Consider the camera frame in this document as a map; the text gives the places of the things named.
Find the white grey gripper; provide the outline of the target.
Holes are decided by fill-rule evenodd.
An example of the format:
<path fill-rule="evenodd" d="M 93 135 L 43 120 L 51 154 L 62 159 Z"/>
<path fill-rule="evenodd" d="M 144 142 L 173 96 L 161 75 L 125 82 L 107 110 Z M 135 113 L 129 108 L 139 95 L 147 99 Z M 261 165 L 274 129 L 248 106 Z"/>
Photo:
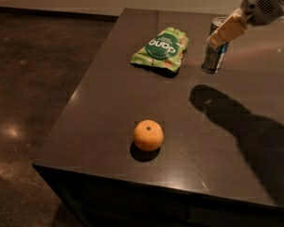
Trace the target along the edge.
<path fill-rule="evenodd" d="M 247 23 L 251 26 L 266 26 L 284 16 L 284 0 L 242 0 L 240 9 L 234 10 L 208 37 L 212 48 L 243 35 Z"/>

